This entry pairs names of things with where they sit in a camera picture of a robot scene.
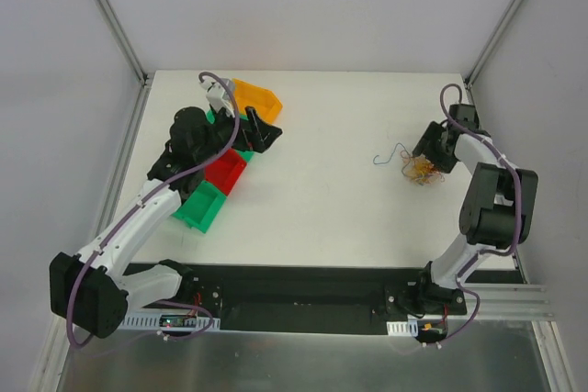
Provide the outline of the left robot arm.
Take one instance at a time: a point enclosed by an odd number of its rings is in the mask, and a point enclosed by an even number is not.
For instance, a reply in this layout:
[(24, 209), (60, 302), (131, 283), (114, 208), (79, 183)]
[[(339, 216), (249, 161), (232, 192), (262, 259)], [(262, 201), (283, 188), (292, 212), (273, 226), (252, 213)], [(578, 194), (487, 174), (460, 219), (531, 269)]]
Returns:
[(165, 259), (140, 273), (125, 273), (130, 261), (159, 225), (203, 182), (205, 169), (229, 149), (263, 153), (282, 135), (249, 106), (235, 118), (226, 110), (212, 118), (195, 106), (177, 111), (164, 151), (147, 173), (127, 211), (88, 245), (51, 261), (51, 311), (92, 337), (111, 335), (126, 315), (159, 301), (173, 308), (193, 306), (195, 273)]

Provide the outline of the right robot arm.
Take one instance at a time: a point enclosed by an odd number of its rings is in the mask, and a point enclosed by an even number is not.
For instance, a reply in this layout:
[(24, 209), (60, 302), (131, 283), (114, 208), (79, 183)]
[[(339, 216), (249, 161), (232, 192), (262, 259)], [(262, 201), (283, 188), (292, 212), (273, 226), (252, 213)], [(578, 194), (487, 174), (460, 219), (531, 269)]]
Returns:
[(413, 154), (439, 172), (463, 163), (471, 180), (459, 211), (459, 234), (445, 252), (429, 262), (409, 288), (415, 314), (463, 314), (460, 287), (491, 256), (516, 251), (529, 234), (537, 194), (536, 172), (515, 166), (480, 129), (475, 106), (454, 104), (446, 123), (432, 122)]

